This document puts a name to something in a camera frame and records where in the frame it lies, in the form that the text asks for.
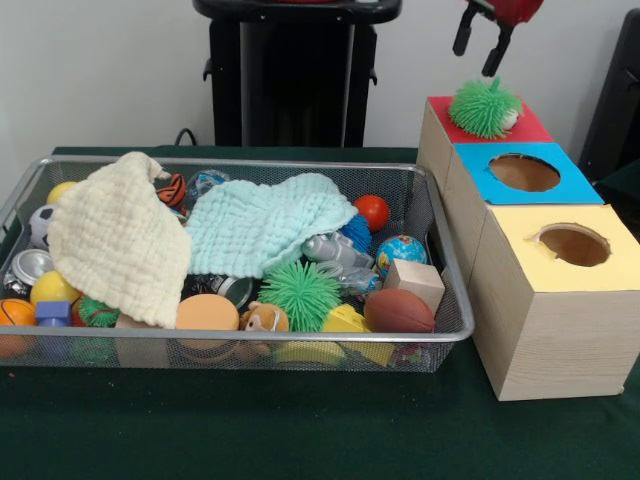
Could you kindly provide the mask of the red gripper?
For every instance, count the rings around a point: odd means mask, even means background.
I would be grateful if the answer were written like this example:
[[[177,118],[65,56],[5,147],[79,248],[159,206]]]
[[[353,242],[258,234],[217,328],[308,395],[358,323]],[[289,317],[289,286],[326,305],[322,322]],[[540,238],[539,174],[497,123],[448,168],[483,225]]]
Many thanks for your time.
[[[472,31],[472,21],[481,14],[497,22],[500,32],[497,45],[489,52],[482,68],[482,75],[493,78],[511,42],[514,27],[528,22],[540,9],[543,0],[473,0],[467,2],[453,43],[453,53],[457,57],[465,54]]]

